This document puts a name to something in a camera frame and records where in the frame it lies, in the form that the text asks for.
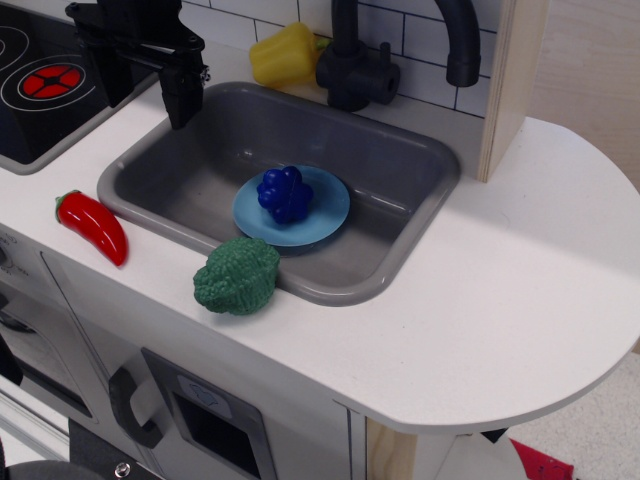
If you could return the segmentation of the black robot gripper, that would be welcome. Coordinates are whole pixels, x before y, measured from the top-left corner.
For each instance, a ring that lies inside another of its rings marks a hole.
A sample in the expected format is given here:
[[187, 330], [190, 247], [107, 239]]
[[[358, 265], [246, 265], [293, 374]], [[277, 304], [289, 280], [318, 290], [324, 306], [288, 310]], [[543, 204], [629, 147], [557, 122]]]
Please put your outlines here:
[[92, 81], [115, 108], [134, 89], [132, 65], [159, 72], [171, 127], [182, 129], [202, 109], [209, 67], [204, 40], [180, 19], [180, 1], [72, 2], [65, 13], [76, 26]]

